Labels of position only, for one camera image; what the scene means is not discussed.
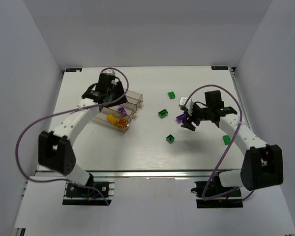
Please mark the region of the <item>purple lego brick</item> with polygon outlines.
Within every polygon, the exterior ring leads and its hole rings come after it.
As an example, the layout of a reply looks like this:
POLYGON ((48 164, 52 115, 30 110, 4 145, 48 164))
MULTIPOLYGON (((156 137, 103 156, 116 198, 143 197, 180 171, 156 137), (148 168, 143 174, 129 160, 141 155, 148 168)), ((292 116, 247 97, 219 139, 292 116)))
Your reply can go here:
POLYGON ((183 119, 185 118, 185 114, 181 114, 179 116, 176 117, 176 121, 178 123, 182 123, 183 119))

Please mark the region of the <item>purple curved lego piece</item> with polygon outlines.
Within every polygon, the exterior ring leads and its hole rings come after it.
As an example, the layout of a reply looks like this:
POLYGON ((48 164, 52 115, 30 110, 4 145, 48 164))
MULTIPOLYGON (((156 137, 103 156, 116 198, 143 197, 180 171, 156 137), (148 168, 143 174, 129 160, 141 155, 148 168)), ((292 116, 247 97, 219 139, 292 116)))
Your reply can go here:
POLYGON ((127 112, 123 107, 118 107, 118 111, 124 115, 127 115, 127 112))

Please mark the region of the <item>yellow long lego brick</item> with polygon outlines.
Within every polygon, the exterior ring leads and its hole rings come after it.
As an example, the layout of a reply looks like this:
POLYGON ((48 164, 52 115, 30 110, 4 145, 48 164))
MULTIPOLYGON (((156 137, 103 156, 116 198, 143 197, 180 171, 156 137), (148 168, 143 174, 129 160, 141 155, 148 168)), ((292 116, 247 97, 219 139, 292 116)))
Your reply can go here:
POLYGON ((111 124, 113 125, 117 125, 118 124, 118 119, 116 117, 114 117, 113 115, 109 114, 106 117, 107 121, 109 121, 111 124))

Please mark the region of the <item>green lego brick top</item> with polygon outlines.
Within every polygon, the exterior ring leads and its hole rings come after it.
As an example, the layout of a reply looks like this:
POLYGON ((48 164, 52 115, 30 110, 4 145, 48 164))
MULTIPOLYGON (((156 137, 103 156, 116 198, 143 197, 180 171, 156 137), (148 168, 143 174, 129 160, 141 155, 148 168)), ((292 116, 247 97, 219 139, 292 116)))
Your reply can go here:
POLYGON ((168 97, 169 97, 170 99, 175 99, 175 97, 176 97, 176 95, 175 95, 175 93, 174 93, 173 91, 170 91, 170 92, 168 92, 167 94, 168 94, 168 97))

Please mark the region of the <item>light green lego brick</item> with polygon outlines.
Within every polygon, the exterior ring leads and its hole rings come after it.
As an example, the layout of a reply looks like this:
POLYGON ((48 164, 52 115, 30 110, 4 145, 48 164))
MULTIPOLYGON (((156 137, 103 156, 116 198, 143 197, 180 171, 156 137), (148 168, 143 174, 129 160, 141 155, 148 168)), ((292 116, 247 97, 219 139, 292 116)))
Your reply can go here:
POLYGON ((229 135, 223 135, 222 139, 223 139, 224 145, 226 146, 228 146, 231 142, 231 137, 229 135))

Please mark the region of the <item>yellow rounded lego piece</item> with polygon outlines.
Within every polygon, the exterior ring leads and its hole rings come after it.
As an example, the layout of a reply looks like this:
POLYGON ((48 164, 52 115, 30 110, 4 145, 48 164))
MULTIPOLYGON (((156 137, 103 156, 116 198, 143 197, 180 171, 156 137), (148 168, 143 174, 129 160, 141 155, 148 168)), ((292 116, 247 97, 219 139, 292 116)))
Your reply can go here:
POLYGON ((120 118, 117 123, 117 127, 124 128, 126 124, 127 124, 127 120, 124 118, 120 118))

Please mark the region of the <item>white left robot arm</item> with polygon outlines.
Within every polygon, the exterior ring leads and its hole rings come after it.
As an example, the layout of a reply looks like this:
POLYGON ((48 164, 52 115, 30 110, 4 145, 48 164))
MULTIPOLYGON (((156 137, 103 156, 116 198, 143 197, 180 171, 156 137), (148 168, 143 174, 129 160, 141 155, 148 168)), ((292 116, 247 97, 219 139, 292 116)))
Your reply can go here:
POLYGON ((38 138, 38 163, 58 172, 69 181, 86 187, 93 186, 93 175, 76 162, 73 145, 81 131, 103 108, 127 102, 120 79, 112 73, 102 72, 98 82, 81 96, 76 111, 50 132, 43 131, 38 138))

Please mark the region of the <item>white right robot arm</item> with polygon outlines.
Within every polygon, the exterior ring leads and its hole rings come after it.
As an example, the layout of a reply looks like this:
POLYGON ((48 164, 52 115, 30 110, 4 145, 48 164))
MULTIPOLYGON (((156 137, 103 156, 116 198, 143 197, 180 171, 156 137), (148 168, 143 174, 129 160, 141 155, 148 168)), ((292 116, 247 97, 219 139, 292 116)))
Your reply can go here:
POLYGON ((218 173, 223 187, 245 187, 256 190, 283 183, 283 154, 278 145, 269 145, 245 124, 240 115, 226 107, 218 90, 205 92, 206 105, 201 108, 191 99, 181 97, 179 107, 184 111, 182 127, 195 131, 202 121, 211 121, 224 131, 243 154, 242 167, 218 173))

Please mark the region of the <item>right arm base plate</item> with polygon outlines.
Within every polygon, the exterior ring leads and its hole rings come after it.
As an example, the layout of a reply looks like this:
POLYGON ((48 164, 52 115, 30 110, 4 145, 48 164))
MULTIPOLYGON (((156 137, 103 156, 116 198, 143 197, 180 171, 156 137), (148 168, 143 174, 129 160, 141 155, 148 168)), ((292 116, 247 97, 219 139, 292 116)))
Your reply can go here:
POLYGON ((202 193, 205 189, 206 181, 196 181, 190 192, 196 195, 198 209, 218 209, 218 208, 243 208, 241 190, 232 187, 222 187, 219 183, 211 183, 206 191, 205 197, 202 193))

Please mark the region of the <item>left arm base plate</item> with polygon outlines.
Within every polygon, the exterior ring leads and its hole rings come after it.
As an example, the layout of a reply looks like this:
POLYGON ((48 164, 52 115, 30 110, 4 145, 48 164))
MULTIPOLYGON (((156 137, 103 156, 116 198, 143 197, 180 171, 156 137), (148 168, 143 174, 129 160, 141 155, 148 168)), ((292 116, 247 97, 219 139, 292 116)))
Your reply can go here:
POLYGON ((97 191, 81 188, 72 183, 66 184, 62 204, 64 206, 108 206, 113 199, 115 182, 96 180, 94 187, 101 192, 108 204, 97 191))

